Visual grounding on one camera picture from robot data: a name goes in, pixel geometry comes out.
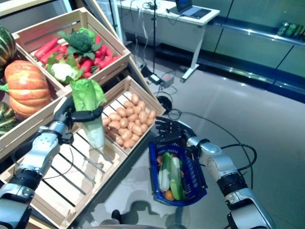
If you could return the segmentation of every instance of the laptop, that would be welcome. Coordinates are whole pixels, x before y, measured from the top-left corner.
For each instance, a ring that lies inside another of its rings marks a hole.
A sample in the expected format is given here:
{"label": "laptop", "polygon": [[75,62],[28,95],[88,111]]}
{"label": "laptop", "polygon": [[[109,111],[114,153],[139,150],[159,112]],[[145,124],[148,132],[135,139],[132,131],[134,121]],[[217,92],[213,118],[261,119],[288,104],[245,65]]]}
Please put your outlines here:
{"label": "laptop", "polygon": [[192,0],[176,0],[177,11],[181,16],[200,19],[207,15],[210,10],[193,6]]}

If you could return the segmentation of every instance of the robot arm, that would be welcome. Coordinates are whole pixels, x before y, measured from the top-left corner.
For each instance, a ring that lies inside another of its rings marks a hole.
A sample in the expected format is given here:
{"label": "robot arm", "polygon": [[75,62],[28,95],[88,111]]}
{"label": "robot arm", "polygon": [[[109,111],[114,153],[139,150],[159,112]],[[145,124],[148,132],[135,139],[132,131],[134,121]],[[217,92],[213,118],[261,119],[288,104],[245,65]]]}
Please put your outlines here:
{"label": "robot arm", "polygon": [[27,153],[14,176],[0,188],[0,229],[26,227],[31,215],[29,204],[36,188],[59,153],[60,145],[73,142],[72,133],[67,133],[73,122],[91,121],[102,113],[102,107],[75,112],[72,97],[64,97],[56,110],[50,126],[41,126],[33,141],[17,149]]}
{"label": "robot arm", "polygon": [[232,229],[275,229],[275,224],[264,206],[248,188],[244,178],[237,171],[232,159],[221,148],[209,140],[200,140],[189,126],[158,117],[159,142],[171,142],[184,138],[187,148],[194,148],[199,162],[207,167],[217,182],[225,203],[230,209],[227,215]]}

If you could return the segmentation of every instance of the blue basket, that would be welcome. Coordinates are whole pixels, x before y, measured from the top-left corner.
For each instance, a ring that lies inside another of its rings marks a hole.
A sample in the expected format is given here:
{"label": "blue basket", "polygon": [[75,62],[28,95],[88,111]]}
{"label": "blue basket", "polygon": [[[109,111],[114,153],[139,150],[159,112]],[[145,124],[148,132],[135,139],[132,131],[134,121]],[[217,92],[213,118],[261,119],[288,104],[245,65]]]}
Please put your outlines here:
{"label": "blue basket", "polygon": [[[170,154],[176,154],[177,157],[182,161],[182,171],[184,173],[183,178],[183,189],[186,192],[186,198],[183,200],[169,201],[165,199],[164,193],[160,190],[158,183],[158,162],[157,156],[162,156],[166,152]],[[152,188],[154,194],[154,200],[172,206],[188,206],[196,203],[202,197],[206,195],[206,183],[198,160],[191,160],[187,155],[186,151],[178,145],[169,146],[157,146],[156,143],[149,144],[149,155],[150,155],[150,173]]]}

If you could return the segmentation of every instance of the desk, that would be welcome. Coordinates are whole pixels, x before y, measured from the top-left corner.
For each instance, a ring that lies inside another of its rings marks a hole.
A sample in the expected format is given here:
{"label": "desk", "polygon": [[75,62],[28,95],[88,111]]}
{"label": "desk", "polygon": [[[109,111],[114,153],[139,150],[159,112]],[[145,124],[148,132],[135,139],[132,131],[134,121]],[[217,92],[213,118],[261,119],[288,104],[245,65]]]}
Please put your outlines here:
{"label": "desk", "polygon": [[[119,15],[122,29],[126,32],[145,36],[142,28],[142,17],[148,38],[153,38],[153,10],[145,9],[143,4],[149,0],[125,0],[118,2]],[[167,13],[166,9],[176,6],[173,1],[158,0],[156,11],[156,41],[165,43],[180,49],[193,52],[191,66],[181,78],[185,82],[187,78],[199,66],[197,59],[202,45],[205,27],[207,23],[219,14],[219,10],[210,10],[207,15],[200,19],[182,17],[174,13]]]}

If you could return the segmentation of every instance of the wooden crate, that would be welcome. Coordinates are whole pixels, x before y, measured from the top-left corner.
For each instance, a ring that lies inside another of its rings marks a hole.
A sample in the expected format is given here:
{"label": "wooden crate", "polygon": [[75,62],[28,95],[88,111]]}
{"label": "wooden crate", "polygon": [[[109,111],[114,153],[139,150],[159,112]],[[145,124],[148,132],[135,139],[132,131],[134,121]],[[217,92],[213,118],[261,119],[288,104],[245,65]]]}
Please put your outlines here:
{"label": "wooden crate", "polygon": [[[140,87],[137,82],[130,76],[127,76],[124,80],[115,85],[111,90],[106,93],[108,105],[104,107],[102,117],[107,117],[119,107],[124,107],[124,102],[131,100],[132,93],[136,93],[140,100],[145,101],[146,111],[155,110],[157,116],[163,115],[165,109],[161,104],[152,98],[142,87]],[[138,143],[145,137],[145,135],[150,131],[153,125],[149,126],[147,131],[143,133],[138,142],[130,149],[123,149],[126,154],[130,154],[138,145]]]}
{"label": "wooden crate", "polygon": [[[105,139],[103,149],[93,149],[84,130],[77,128],[71,148],[69,145],[61,146],[46,180],[41,181],[36,189],[31,206],[56,227],[66,229],[126,158],[127,155],[108,139]],[[14,167],[10,166],[0,175],[2,182],[9,181]],[[47,179],[68,170],[62,176]]]}
{"label": "wooden crate", "polygon": [[[102,116],[105,117],[109,112],[113,112],[113,109],[122,106],[124,101],[130,100],[132,93],[137,93],[139,98],[146,102],[147,108],[154,109],[157,115],[164,113],[165,109],[132,77],[127,76],[105,93],[107,103],[104,104]],[[152,126],[142,135],[137,144]],[[45,178],[63,174],[71,165],[73,166],[63,176],[42,181],[31,202],[33,208],[60,229],[69,227],[137,145],[124,150],[106,137],[103,148],[93,149],[81,124],[74,125],[72,132],[74,142],[71,151],[68,145],[61,146],[60,153],[54,158],[52,167]],[[15,165],[11,165],[0,174],[0,180],[7,183],[12,177],[14,169],[16,169]],[[36,221],[34,225],[43,228]]]}
{"label": "wooden crate", "polygon": [[[19,49],[17,50],[15,60],[25,60],[34,63],[34,61],[31,58],[28,58],[27,56],[23,55]],[[49,103],[44,108],[42,108],[41,110],[39,110],[38,112],[36,112],[35,114],[33,114],[31,117],[20,122],[8,133],[0,137],[0,159],[5,157],[16,146],[18,146],[23,141],[25,141],[29,136],[34,134],[38,130],[39,126],[46,125],[48,122],[51,121],[54,108],[59,102],[60,98],[56,94],[58,92],[58,88],[53,87],[52,79],[47,78],[47,81],[51,92],[52,102]],[[9,95],[5,93],[1,101],[10,104]]]}
{"label": "wooden crate", "polygon": [[[99,81],[101,84],[103,84],[127,67],[130,55],[129,50],[123,46],[123,44],[85,8],[80,8],[72,12],[65,13],[58,17],[17,31],[13,33],[13,37],[20,46],[20,50],[22,50],[28,58],[35,61],[31,54],[33,54],[38,48],[51,39],[60,38],[60,36],[57,35],[58,31],[66,31],[67,33],[71,33],[72,28],[77,31],[80,27],[86,27],[94,31],[96,34],[99,34],[102,37],[102,43],[106,44],[108,48],[113,51],[113,53],[120,56],[119,59],[95,73],[91,79]],[[40,65],[38,66],[48,78],[53,79],[53,86],[55,88],[65,92],[71,91],[70,85],[64,86],[43,67]]]}

